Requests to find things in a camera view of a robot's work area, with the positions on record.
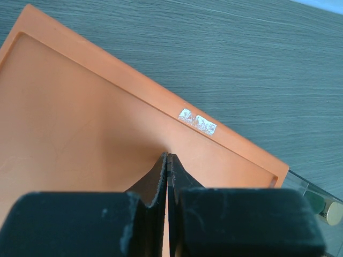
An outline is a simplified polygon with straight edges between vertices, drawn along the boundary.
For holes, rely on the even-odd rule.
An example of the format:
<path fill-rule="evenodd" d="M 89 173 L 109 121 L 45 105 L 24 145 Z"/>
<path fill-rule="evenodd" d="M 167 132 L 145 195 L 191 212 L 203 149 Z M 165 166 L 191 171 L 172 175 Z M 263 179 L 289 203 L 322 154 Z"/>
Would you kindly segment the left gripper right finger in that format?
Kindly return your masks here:
<path fill-rule="evenodd" d="M 282 188 L 205 188 L 167 157 L 171 256 L 321 256 L 325 240 L 303 196 Z"/>

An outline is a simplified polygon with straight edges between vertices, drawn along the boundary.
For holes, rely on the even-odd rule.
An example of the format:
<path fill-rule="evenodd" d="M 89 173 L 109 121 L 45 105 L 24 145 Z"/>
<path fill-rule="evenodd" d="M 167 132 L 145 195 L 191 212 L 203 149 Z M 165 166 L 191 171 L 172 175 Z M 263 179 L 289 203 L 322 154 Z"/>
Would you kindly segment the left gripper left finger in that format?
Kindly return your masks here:
<path fill-rule="evenodd" d="M 124 192 L 30 192 L 1 227 L 1 256 L 162 256 L 167 155 Z"/>

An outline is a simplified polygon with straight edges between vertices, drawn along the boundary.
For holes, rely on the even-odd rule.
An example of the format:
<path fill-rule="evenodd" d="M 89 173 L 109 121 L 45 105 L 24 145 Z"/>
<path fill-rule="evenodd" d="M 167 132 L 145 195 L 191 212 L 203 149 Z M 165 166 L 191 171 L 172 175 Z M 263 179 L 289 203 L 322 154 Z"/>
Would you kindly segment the orange drawer organizer box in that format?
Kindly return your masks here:
<path fill-rule="evenodd" d="M 30 192 L 124 192 L 161 154 L 205 188 L 288 166 L 31 5 L 1 47 L 1 227 Z M 169 253 L 168 172 L 162 256 Z"/>

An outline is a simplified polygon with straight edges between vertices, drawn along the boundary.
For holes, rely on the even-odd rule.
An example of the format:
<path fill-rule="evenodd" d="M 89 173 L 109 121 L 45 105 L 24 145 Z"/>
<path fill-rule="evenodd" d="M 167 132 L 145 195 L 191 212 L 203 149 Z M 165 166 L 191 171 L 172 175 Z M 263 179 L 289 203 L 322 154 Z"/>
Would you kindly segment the clear drawer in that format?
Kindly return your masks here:
<path fill-rule="evenodd" d="M 299 191 L 303 197 L 306 191 L 310 191 L 322 196 L 325 201 L 342 203 L 342 200 L 336 198 L 334 195 L 297 175 L 291 170 L 289 170 L 282 186 L 283 188 L 290 188 Z M 338 225 L 331 226 L 323 221 L 318 214 L 314 213 L 314 216 L 317 219 L 318 226 L 320 227 L 326 242 L 326 251 L 324 256 L 342 256 L 342 220 Z"/>

